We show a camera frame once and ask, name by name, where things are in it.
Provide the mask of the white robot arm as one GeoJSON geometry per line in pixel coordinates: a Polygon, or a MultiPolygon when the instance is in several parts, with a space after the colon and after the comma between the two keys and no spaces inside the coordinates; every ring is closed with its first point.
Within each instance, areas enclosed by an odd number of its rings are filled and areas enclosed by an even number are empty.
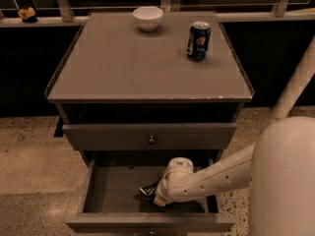
{"type": "Polygon", "coordinates": [[[171,159],[155,204],[242,188],[249,190],[249,236],[315,236],[315,119],[282,119],[256,144],[198,172],[188,158],[171,159]]]}

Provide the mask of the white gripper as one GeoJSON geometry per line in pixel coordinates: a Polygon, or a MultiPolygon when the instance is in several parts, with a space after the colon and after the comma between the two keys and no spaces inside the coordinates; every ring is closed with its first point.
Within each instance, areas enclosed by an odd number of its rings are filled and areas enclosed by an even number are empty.
{"type": "Polygon", "coordinates": [[[185,157],[172,158],[157,184],[154,204],[165,207],[172,203],[185,202],[187,194],[180,183],[187,180],[193,173],[193,162],[190,159],[185,157]]]}

